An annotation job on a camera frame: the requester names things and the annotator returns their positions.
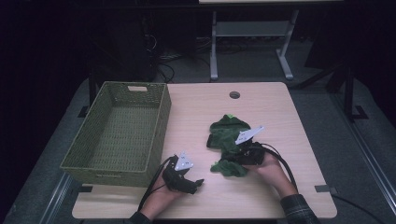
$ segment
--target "basket handle slot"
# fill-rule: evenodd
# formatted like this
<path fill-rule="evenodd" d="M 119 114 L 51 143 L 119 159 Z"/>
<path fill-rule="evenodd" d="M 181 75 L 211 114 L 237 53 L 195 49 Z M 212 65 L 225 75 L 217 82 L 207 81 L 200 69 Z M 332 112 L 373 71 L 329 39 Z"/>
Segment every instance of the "basket handle slot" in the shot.
<path fill-rule="evenodd" d="M 148 88 L 142 86 L 128 86 L 128 91 L 148 91 Z"/>
<path fill-rule="evenodd" d="M 112 178 L 121 178 L 121 175 L 96 175 L 96 177 L 112 177 Z"/>

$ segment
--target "table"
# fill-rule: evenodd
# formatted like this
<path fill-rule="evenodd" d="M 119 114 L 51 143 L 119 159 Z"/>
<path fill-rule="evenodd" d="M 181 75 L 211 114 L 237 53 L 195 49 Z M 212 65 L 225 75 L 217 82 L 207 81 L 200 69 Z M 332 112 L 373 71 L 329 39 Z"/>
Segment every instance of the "table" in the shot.
<path fill-rule="evenodd" d="M 210 166 L 220 151 L 206 147 L 209 126 L 224 114 L 233 114 L 252 128 L 265 130 L 255 141 L 275 147 L 293 171 L 300 193 L 318 217 L 335 217 L 337 211 L 329 192 L 315 186 L 326 182 L 309 144 L 285 84 L 206 83 L 170 84 L 172 108 L 163 146 L 163 160 L 185 151 L 194 167 L 185 175 L 190 180 L 204 178 L 194 195 L 172 204 L 158 218 L 282 218 L 283 211 L 275 190 L 263 184 L 254 173 L 246 177 L 224 177 L 211 173 Z M 240 93 L 238 99 L 230 92 Z M 73 209 L 75 218 L 128 218 L 146 189 L 92 186 L 80 192 Z"/>

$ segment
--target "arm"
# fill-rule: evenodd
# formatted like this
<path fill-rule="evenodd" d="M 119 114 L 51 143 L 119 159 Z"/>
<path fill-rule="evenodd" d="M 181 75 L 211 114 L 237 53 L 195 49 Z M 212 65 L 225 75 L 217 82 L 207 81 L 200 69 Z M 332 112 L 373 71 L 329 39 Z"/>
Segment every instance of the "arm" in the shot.
<path fill-rule="evenodd" d="M 130 218 L 134 224 L 149 224 L 158 216 L 165 208 L 167 208 L 173 201 L 182 197 L 186 193 L 180 191 L 172 191 L 165 186 L 163 175 L 160 174 L 155 182 L 153 191 L 146 199 L 140 211 L 134 213 Z"/>
<path fill-rule="evenodd" d="M 290 224 L 319 223 L 304 196 L 297 192 L 283 172 L 279 161 L 273 155 L 265 153 L 262 165 L 244 165 L 244 167 L 259 174 L 265 183 L 276 189 L 281 198 L 280 204 Z"/>

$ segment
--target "person's left hand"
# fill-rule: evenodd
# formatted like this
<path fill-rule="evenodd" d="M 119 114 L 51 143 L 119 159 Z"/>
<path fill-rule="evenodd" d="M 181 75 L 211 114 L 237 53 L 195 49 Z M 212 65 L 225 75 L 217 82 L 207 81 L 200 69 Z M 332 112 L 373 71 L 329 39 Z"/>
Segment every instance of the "person's left hand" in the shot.
<path fill-rule="evenodd" d="M 140 210 L 140 213 L 148 217 L 151 221 L 165 210 L 174 200 L 186 195 L 184 192 L 176 190 L 173 191 L 166 187 L 165 181 L 163 180 L 163 172 L 158 176 L 152 190 L 154 191 L 148 196 L 145 204 Z"/>

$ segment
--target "metal bracket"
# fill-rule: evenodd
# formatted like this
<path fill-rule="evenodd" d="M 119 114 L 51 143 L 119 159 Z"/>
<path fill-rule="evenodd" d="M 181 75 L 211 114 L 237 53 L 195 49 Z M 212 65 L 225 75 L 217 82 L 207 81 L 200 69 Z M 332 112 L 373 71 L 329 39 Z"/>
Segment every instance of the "metal bracket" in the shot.
<path fill-rule="evenodd" d="M 260 125 L 260 127 L 256 128 L 256 129 L 250 129 L 250 130 L 247 130 L 244 132 L 240 132 L 238 135 L 238 138 L 235 141 L 235 144 L 239 145 L 241 143 L 246 142 L 247 140 L 252 138 L 254 135 L 261 132 L 262 130 L 264 130 L 264 127 L 262 125 Z"/>
<path fill-rule="evenodd" d="M 87 105 L 84 105 L 82 108 L 81 108 L 81 110 L 79 111 L 79 114 L 78 114 L 78 118 L 85 118 L 85 117 L 87 117 L 87 114 L 88 114 L 88 111 L 90 110 L 90 107 L 89 106 L 87 106 Z"/>
<path fill-rule="evenodd" d="M 330 194 L 338 193 L 336 188 L 331 188 L 328 185 L 317 185 L 315 186 L 315 190 L 317 191 L 317 193 L 322 193 L 322 192 L 330 192 Z"/>
<path fill-rule="evenodd" d="M 178 157 L 175 170 L 176 171 L 187 170 L 190 169 L 193 165 L 194 163 L 192 163 L 192 161 L 189 158 L 187 158 L 186 152 L 183 151 Z"/>
<path fill-rule="evenodd" d="M 363 107 L 361 105 L 355 105 L 355 108 L 358 110 L 358 114 L 351 114 L 352 119 L 368 119 L 366 112 L 364 112 Z"/>

